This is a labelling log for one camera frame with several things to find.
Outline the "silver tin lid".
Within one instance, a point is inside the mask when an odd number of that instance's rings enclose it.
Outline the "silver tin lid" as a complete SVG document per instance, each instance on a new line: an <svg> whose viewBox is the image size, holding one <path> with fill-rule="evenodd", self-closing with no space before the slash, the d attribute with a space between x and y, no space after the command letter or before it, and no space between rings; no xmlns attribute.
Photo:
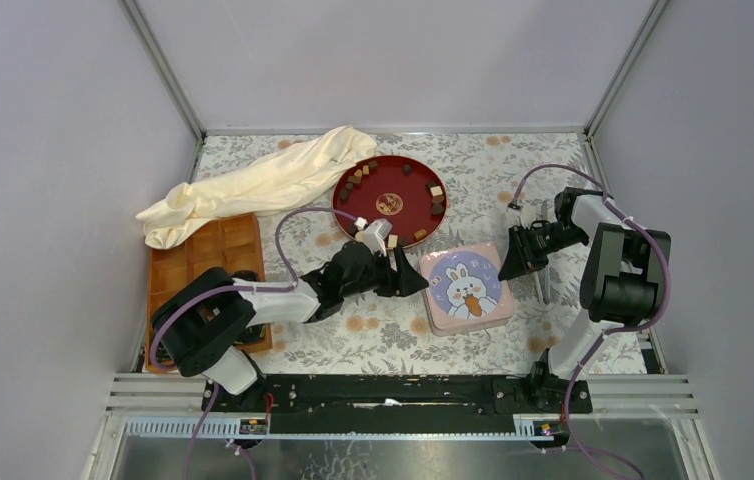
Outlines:
<svg viewBox="0 0 754 480"><path fill-rule="evenodd" d="M419 260L420 274L428 280L424 291L427 313L452 315L465 306L474 316L517 310L508 284L498 279L501 258L492 242L433 252Z"/></svg>

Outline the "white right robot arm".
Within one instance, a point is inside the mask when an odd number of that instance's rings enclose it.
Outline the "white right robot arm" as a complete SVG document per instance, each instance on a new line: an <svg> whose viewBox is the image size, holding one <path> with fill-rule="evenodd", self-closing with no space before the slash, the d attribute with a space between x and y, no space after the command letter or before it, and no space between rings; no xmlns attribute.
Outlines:
<svg viewBox="0 0 754 480"><path fill-rule="evenodd" d="M554 200L553 221L507 230L502 281L542 271L550 255L589 247L579 284L581 310L562 339L547 348L520 381L521 396L540 412L566 412L588 396L582 374L609 338L660 314L668 301L671 237L628 219L601 191L568 187Z"/></svg>

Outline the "silver metal tongs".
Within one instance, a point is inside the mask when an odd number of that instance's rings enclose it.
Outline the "silver metal tongs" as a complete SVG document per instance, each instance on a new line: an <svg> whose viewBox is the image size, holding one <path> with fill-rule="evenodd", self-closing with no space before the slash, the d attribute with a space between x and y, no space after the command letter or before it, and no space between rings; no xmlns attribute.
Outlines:
<svg viewBox="0 0 754 480"><path fill-rule="evenodd" d="M548 221L550 209L551 202L549 200L544 200L537 209L536 221ZM544 305L549 305L551 303L549 270L544 268L536 271L534 275L537 297Z"/></svg>

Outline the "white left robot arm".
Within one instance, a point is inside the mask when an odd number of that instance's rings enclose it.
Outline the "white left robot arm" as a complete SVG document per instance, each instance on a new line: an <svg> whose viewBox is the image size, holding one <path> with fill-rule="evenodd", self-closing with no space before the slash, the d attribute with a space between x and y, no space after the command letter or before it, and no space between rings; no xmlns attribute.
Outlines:
<svg viewBox="0 0 754 480"><path fill-rule="evenodd" d="M324 265L292 284L250 281L213 267L159 307L150 323L150 361L165 349L183 377L201 376L241 411L262 401L261 371L236 341L254 326L307 324L338 313L348 297L372 292L404 298L428 286L404 251L373 252L349 241Z"/></svg>

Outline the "pink tin with white dividers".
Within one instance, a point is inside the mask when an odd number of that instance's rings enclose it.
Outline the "pink tin with white dividers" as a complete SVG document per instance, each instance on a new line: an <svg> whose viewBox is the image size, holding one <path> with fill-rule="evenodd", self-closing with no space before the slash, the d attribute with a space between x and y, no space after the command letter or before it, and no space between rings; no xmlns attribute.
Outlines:
<svg viewBox="0 0 754 480"><path fill-rule="evenodd" d="M512 312L496 312L474 316L465 306L461 306L454 315L438 310L428 313L428 323L437 336L449 336L470 333L506 325Z"/></svg>

